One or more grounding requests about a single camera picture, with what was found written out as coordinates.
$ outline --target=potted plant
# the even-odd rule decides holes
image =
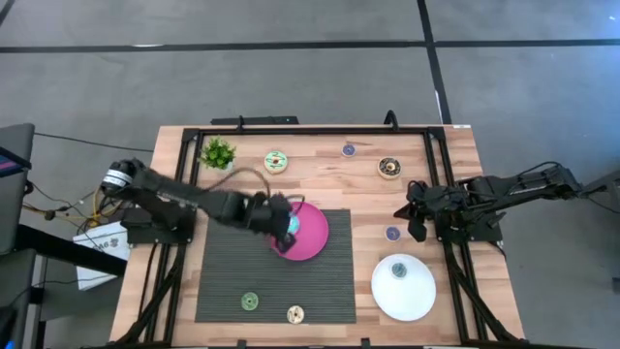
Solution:
[[[219,137],[213,137],[209,140],[209,145],[202,149],[201,162],[208,168],[229,171],[233,168],[235,151],[236,147]]]

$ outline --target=white paper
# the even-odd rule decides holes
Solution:
[[[110,223],[90,229],[85,234],[74,237],[74,243],[103,251],[114,257],[122,258],[125,261],[129,259],[129,244],[127,243],[127,230],[120,225],[120,222]],[[107,274],[101,271],[90,270],[83,267],[77,268],[77,279],[80,280],[77,286],[81,291],[89,290],[95,286],[99,286],[116,277],[116,275]],[[90,281],[82,281],[85,279],[94,279]]]

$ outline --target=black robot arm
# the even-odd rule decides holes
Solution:
[[[552,166],[505,178],[477,176],[457,181],[455,187],[428,187],[422,181],[412,181],[407,205],[394,216],[410,221],[409,232],[417,241],[426,239],[425,219],[435,221],[440,239],[501,240],[497,223],[505,213],[498,214],[498,210],[537,199],[568,200],[581,194],[582,186],[569,169],[555,162],[542,165]]]
[[[158,174],[137,159],[112,163],[101,189],[108,197],[130,201],[148,211],[153,224],[165,230],[176,230],[183,208],[195,206],[222,224],[275,237],[281,252],[295,243],[288,234],[292,207],[281,194],[269,197],[264,192],[248,195],[214,187],[202,189]]]

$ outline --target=blue object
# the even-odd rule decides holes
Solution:
[[[390,241],[397,241],[400,239],[400,231],[396,227],[387,227],[386,238]]]
[[[342,154],[345,156],[356,155],[356,148],[352,144],[347,144],[342,147]]]
[[[297,216],[292,216],[289,221],[289,234],[295,235],[299,231],[299,218]]]

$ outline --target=gray rug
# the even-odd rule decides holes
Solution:
[[[329,240],[309,261],[293,262],[269,250],[265,236],[210,220],[202,260],[196,322],[287,323],[299,305],[303,323],[356,321],[351,212],[326,209]],[[253,311],[241,307],[247,292],[259,296]]]

